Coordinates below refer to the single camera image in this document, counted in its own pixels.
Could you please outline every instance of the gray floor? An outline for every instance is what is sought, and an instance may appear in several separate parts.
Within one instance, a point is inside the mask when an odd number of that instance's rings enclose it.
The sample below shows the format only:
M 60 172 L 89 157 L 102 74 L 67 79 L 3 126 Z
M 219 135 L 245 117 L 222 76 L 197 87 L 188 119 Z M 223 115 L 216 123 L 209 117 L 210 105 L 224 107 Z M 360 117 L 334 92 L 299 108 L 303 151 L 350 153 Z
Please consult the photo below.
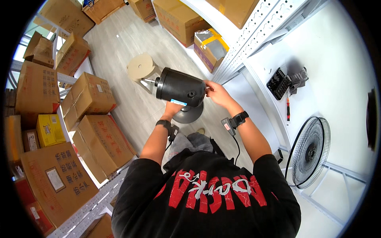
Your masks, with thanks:
M 127 139 L 140 153 L 155 123 L 164 112 L 165 101 L 156 99 L 128 78 L 126 66 L 129 61 L 147 52 L 161 68 L 170 67 L 198 78 L 204 78 L 204 75 L 165 29 L 156 21 L 144 23 L 130 6 L 122 7 L 100 25 L 96 25 L 84 39 L 92 49 L 90 61 L 94 74 L 109 82 L 117 101 L 118 106 L 112 115 Z M 224 108 L 206 98 L 204 112 L 197 121 L 191 124 L 172 122 L 185 135 L 204 127 L 205 134 L 215 139 L 225 155 L 235 158 L 238 153 L 237 145 L 220 122 L 228 116 Z M 241 148 L 237 165 L 252 171 L 253 164 L 241 138 L 239 135 L 236 137 Z

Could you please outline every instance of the beige stool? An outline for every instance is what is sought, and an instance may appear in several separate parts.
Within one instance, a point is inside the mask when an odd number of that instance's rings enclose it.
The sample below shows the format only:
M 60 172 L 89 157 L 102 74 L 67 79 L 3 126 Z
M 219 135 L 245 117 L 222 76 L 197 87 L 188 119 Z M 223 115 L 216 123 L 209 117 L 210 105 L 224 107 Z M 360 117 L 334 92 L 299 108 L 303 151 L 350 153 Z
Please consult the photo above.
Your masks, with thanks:
M 134 57 L 128 63 L 127 71 L 130 79 L 142 86 L 149 94 L 152 94 L 152 89 L 147 88 L 141 81 L 144 78 L 148 79 L 154 74 L 158 74 L 158 76 L 160 76 L 162 73 L 162 70 L 155 64 L 151 56 L 146 52 Z

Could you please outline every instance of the black wristband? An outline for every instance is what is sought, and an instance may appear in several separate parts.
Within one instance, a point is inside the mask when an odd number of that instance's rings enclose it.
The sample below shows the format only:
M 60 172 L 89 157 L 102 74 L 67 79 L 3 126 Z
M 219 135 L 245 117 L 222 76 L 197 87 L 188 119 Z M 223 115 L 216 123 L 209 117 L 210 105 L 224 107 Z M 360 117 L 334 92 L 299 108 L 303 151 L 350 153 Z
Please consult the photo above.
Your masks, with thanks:
M 158 120 L 156 125 L 163 125 L 164 128 L 166 128 L 168 130 L 168 136 L 170 136 L 170 131 L 171 131 L 171 122 L 167 121 L 167 120 Z
M 246 111 L 238 113 L 235 115 L 232 119 L 232 126 L 233 128 L 237 128 L 239 125 L 243 124 L 246 122 L 245 118 L 248 118 L 249 114 L 247 114 Z

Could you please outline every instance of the round base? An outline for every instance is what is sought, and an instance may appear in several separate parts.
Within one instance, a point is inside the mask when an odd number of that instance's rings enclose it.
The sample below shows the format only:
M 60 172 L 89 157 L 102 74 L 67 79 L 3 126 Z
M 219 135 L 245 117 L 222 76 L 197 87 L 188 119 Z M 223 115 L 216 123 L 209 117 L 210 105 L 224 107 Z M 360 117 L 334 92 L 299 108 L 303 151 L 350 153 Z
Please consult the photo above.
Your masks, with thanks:
M 178 113 L 173 116 L 173 119 L 181 124 L 192 123 L 197 120 L 204 110 L 204 102 L 198 107 L 183 107 Z

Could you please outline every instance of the screwdriver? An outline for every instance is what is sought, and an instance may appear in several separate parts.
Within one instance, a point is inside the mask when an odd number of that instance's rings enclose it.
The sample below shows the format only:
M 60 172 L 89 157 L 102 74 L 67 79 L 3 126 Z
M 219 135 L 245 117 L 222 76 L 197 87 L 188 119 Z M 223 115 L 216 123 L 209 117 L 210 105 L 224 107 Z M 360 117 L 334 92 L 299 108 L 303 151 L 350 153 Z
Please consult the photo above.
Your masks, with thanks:
M 287 93 L 287 126 L 290 123 L 290 99 L 288 98 L 288 89 L 286 90 Z

